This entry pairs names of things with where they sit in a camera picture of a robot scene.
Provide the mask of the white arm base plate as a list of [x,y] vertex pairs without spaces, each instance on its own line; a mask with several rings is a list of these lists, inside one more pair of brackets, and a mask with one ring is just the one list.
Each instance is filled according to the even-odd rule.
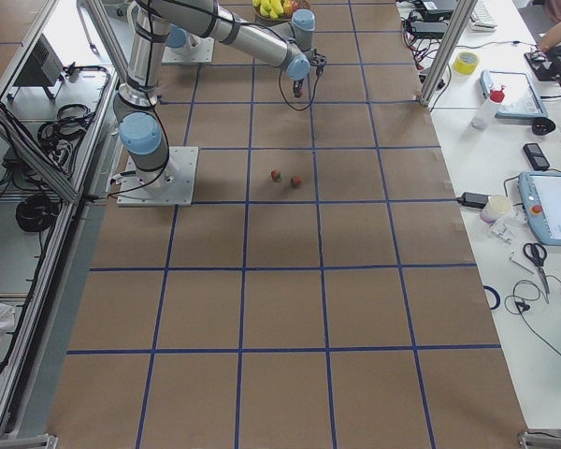
[[120,207],[190,207],[193,203],[195,173],[199,149],[189,146],[172,146],[164,172],[147,173],[136,169],[131,157],[125,170],[130,176],[121,180],[122,193],[117,195]]

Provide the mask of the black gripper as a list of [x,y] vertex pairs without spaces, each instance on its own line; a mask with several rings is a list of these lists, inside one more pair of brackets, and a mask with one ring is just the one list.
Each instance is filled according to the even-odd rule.
[[[324,69],[326,67],[326,56],[319,53],[316,48],[312,48],[308,52],[309,63],[310,66],[315,70],[315,76],[317,78],[321,77],[324,73]],[[294,97],[303,96],[304,92],[304,81],[305,80],[296,80],[293,83],[293,94]]]

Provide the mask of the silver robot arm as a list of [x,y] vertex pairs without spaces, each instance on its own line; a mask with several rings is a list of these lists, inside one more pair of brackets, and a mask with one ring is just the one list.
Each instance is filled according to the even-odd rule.
[[172,25],[166,45],[173,51],[192,51],[201,44],[201,38],[193,35],[177,25]]
[[314,48],[315,16],[300,8],[287,22],[267,27],[249,22],[216,1],[136,1],[127,9],[133,44],[113,108],[118,135],[130,160],[118,193],[125,205],[188,204],[195,148],[174,148],[156,110],[162,65],[209,63],[215,43],[266,63],[293,82],[300,96],[311,72],[322,75],[325,58]]

